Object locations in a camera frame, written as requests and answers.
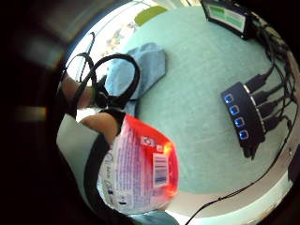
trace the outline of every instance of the red plastic packaging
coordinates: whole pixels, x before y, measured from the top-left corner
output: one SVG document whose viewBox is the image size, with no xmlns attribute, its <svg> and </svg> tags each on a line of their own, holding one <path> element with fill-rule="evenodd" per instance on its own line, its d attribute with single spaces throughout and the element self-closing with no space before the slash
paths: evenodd
<svg viewBox="0 0 300 225">
<path fill-rule="evenodd" d="M 177 193 L 175 144 L 158 130 L 126 115 L 121 132 L 100 168 L 104 202 L 124 214 L 158 209 Z"/>
</svg>

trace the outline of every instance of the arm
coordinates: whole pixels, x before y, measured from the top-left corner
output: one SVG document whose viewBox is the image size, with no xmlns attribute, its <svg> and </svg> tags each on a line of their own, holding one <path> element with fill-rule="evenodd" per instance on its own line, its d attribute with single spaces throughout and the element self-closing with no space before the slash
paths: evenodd
<svg viewBox="0 0 300 225">
<path fill-rule="evenodd" d="M 62 91 L 67 99 L 67 102 L 70 103 L 73 99 L 76 90 L 80 86 L 79 82 L 75 82 L 72 78 L 66 75 L 65 79 L 62 82 Z M 85 87 L 82 96 L 79 99 L 77 108 L 82 109 L 87 107 L 94 97 L 93 88 L 90 86 Z"/>
<path fill-rule="evenodd" d="M 68 103 L 70 103 L 73 99 L 79 85 L 79 82 L 75 82 L 72 78 L 66 75 L 65 79 L 62 82 L 62 91 Z M 77 108 L 82 109 L 87 107 L 93 100 L 93 97 L 93 88 L 90 86 L 85 87 L 82 96 L 79 99 Z M 84 117 L 84 119 L 81 120 L 81 123 L 97 132 L 103 133 L 108 144 L 113 143 L 113 140 L 118 132 L 118 124 L 115 118 L 113 118 L 109 113 L 106 112 L 101 112 L 95 115 Z"/>
</svg>

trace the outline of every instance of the barcode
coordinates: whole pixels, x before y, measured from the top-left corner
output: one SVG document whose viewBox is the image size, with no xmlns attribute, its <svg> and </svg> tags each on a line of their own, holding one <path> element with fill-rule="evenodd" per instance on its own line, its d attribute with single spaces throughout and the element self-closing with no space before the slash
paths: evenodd
<svg viewBox="0 0 300 225">
<path fill-rule="evenodd" d="M 160 188 L 169 184 L 169 161 L 163 154 L 153 154 L 153 186 Z"/>
</svg>

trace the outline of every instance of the device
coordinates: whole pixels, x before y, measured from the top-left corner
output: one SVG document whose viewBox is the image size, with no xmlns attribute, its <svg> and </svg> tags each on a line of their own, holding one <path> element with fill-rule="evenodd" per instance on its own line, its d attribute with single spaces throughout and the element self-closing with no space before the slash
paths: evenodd
<svg viewBox="0 0 300 225">
<path fill-rule="evenodd" d="M 202 8 L 209 22 L 217 23 L 243 39 L 254 37 L 251 13 L 248 9 L 228 4 L 229 1 L 202 0 Z"/>
</svg>

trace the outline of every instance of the desk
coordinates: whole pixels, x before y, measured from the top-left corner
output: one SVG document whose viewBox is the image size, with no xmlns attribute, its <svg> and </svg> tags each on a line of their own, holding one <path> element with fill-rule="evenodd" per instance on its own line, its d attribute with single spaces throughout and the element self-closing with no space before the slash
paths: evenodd
<svg viewBox="0 0 300 225">
<path fill-rule="evenodd" d="M 167 73 L 141 97 L 138 117 L 176 143 L 179 190 L 223 193 L 260 177 L 278 152 L 286 123 L 266 135 L 254 160 L 245 158 L 219 93 L 269 69 L 263 47 L 208 22 L 202 7 L 156 16 L 136 31 L 123 52 L 146 42 L 164 48 Z M 277 83 L 274 72 L 264 90 Z M 293 119 L 295 106 L 287 112 Z"/>
</svg>

